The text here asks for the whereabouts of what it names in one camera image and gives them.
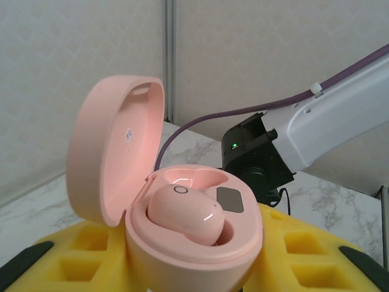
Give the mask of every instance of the earbud charging case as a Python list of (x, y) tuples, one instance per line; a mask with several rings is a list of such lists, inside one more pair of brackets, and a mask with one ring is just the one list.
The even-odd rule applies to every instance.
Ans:
[[(158, 78), (113, 76), (98, 82), (81, 107), (67, 153), (71, 206), (80, 217), (108, 226), (125, 221), (130, 264), (154, 292), (237, 292), (263, 244), (254, 194), (237, 177), (211, 167), (175, 165), (153, 172), (163, 122)], [(223, 207), (224, 229), (215, 246), (149, 221), (150, 197), (173, 183), (218, 201), (220, 190), (240, 193), (239, 212)]]

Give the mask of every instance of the earbud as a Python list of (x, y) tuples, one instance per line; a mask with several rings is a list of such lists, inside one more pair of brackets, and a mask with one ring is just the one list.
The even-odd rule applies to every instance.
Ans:
[(223, 209), (216, 200), (178, 184), (156, 190), (148, 205), (148, 218), (207, 246), (215, 244), (224, 226)]

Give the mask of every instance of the marble surface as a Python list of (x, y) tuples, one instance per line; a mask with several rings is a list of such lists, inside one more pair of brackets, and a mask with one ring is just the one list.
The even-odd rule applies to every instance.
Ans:
[[(165, 123), (162, 142), (176, 129)], [(175, 164), (221, 166), (220, 142), (191, 131), (168, 149), (162, 167)], [(292, 216), (360, 246), (382, 264), (380, 201), (305, 173), (286, 185)], [(286, 198), (277, 209), (286, 212)], [(0, 209), (0, 266), (39, 238), (81, 221), (67, 200), (64, 176)]]

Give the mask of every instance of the white wall panel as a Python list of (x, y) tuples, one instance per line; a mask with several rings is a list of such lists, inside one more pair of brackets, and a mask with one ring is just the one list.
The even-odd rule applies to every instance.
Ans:
[(162, 76), (162, 1), (0, 0), (0, 204), (64, 171), (88, 91)]

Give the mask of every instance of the metal pole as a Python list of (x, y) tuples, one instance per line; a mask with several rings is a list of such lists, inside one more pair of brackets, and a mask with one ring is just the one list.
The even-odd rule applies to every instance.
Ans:
[(164, 0), (164, 87), (165, 120), (174, 122), (174, 104), (176, 100), (176, 1)]
[(384, 246), (384, 268), (389, 270), (389, 188), (383, 187), (381, 190), (382, 206), (382, 241)]

